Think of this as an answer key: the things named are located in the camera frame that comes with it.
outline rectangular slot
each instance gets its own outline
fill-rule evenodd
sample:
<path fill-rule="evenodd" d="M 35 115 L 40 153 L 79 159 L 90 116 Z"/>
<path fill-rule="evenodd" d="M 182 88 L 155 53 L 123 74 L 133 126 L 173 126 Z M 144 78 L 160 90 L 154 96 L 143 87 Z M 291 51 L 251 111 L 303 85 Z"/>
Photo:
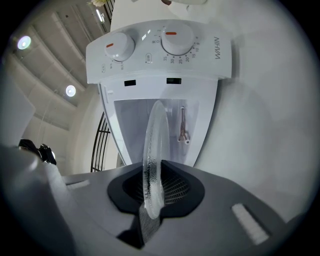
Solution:
<path fill-rule="evenodd" d="M 124 81 L 124 86 L 135 86 L 135 85 L 136 85 L 136 80 Z"/>
<path fill-rule="evenodd" d="M 181 85 L 181 78 L 167 78 L 167 85 Z"/>

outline ceiling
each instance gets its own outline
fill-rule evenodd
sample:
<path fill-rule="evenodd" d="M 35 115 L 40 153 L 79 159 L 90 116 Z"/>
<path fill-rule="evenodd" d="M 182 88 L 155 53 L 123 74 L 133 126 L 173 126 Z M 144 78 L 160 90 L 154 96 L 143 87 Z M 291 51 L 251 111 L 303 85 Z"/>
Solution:
<path fill-rule="evenodd" d="M 45 1 L 25 19 L 8 42 L 5 67 L 29 101 L 35 116 L 69 130 L 87 84 L 86 47 L 110 31 L 108 16 L 114 0 L 104 7 L 88 0 Z M 96 9 L 104 15 L 101 22 Z M 31 44 L 20 50 L 18 40 L 29 36 Z M 76 94 L 66 95 L 73 85 Z"/>

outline control panel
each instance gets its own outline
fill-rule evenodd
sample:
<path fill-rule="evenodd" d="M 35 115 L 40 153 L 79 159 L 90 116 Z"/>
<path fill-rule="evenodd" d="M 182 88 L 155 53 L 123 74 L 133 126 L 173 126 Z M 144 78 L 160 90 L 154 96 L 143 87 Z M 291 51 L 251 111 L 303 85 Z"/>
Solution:
<path fill-rule="evenodd" d="M 112 31 L 86 48 L 88 83 L 150 71 L 186 72 L 226 78 L 232 70 L 231 42 L 215 24 L 152 20 Z"/>

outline clear plastic lid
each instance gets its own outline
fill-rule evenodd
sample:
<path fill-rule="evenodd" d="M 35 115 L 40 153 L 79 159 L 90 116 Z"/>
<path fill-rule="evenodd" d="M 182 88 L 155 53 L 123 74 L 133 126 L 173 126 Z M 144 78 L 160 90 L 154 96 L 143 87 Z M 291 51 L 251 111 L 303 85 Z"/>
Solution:
<path fill-rule="evenodd" d="M 156 101 L 150 113 L 143 150 L 143 197 L 151 219 L 160 215 L 164 207 L 161 185 L 161 161 L 170 156 L 169 124 L 161 101 Z"/>

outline white knob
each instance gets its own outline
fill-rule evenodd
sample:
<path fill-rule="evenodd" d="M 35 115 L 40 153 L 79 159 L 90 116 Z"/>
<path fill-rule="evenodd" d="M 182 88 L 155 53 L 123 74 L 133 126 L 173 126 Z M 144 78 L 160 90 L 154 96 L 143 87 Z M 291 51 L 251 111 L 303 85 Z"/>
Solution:
<path fill-rule="evenodd" d="M 172 55 L 184 55 L 192 48 L 195 35 L 182 21 L 170 23 L 161 33 L 162 47 Z"/>
<path fill-rule="evenodd" d="M 106 41 L 104 50 L 107 56 L 118 62 L 127 60 L 135 50 L 134 40 L 127 34 L 112 34 Z"/>

